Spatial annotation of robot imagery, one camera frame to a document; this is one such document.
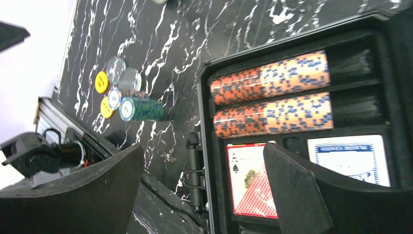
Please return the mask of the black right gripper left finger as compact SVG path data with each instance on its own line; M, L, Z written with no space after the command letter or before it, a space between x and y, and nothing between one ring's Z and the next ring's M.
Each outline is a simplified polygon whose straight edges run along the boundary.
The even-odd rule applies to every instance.
M124 234L144 168L139 144L31 189L0 192L3 234Z

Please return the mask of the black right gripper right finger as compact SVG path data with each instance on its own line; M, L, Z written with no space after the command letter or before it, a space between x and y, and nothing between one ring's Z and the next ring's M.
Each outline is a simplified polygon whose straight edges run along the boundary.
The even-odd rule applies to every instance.
M273 142L263 157L283 234L412 233L412 190L341 175Z

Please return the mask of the green poker chip stack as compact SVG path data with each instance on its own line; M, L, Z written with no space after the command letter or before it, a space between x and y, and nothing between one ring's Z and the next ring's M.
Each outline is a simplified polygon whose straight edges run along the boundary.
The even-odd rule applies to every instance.
M162 103L153 99L138 99L135 97L126 97L122 99L119 107L120 117L123 121L145 121L161 120L164 116L164 107Z

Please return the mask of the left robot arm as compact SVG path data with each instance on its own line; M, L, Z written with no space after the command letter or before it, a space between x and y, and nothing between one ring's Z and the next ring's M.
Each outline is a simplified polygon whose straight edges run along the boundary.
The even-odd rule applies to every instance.
M81 142L50 144L38 133L23 133L1 145L3 165L22 174L55 173L81 166ZM139 144L33 188L0 192L3 234L124 234L127 232L144 168Z

